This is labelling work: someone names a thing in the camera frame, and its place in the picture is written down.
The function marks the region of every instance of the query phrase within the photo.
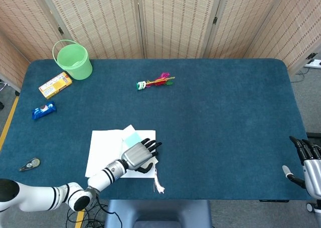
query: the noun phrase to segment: blue wrapper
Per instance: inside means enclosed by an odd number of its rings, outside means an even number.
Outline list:
[[[41,107],[33,109],[32,119],[33,120],[39,119],[39,118],[41,118],[45,115],[48,115],[56,110],[57,109],[56,109],[55,103],[53,101],[50,101],[46,105],[43,105]]]

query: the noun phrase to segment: green bucket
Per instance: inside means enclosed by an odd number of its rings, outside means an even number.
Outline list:
[[[69,44],[63,47],[59,52],[57,59],[54,55],[56,45],[62,41],[69,41]],[[86,79],[92,73],[92,65],[89,61],[88,52],[85,47],[71,40],[58,41],[52,48],[52,56],[61,69],[67,71],[71,77],[76,80]]]

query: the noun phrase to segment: blue table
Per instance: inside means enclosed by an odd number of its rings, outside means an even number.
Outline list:
[[[120,179],[105,199],[308,199],[283,174],[302,174],[288,136],[306,138],[286,67],[275,59],[92,60],[93,73],[52,97],[57,112],[39,120],[31,110],[47,100],[38,87],[62,72],[38,60],[26,73],[0,153],[2,177],[35,186],[78,182],[92,130],[156,130],[158,177]],[[137,81],[175,76],[174,85],[137,91]],[[20,166],[33,157],[41,165]]]

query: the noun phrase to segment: white paper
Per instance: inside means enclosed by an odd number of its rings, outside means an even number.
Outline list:
[[[106,130],[106,131],[92,131],[90,150],[87,162],[86,177],[91,177],[97,172],[105,168],[108,164],[116,159],[120,159],[123,152],[129,147],[122,141],[123,130]],[[156,132],[154,130],[137,130],[138,135],[145,139],[156,139]],[[154,165],[149,172],[142,174],[133,170],[128,170],[122,178],[154,178],[155,164],[158,160],[153,157],[142,167],[146,167],[150,162]]]

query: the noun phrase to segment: robotic hand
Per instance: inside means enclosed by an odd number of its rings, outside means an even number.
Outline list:
[[[155,149],[161,144],[149,139],[135,144],[122,154],[121,159],[113,161],[89,178],[86,190],[75,182],[60,187],[32,187],[0,179],[0,228],[5,213],[14,205],[22,211],[41,211],[54,210],[66,203],[73,211],[83,210],[96,194],[124,175],[127,169],[147,173],[152,163],[145,169],[141,165],[158,154]]]
[[[292,136],[290,139],[300,158],[304,181],[295,177],[285,165],[282,166],[283,171],[290,181],[306,189],[308,194],[316,199],[316,204],[308,203],[306,208],[309,212],[315,213],[318,226],[321,228],[321,147],[309,140],[298,140]]]

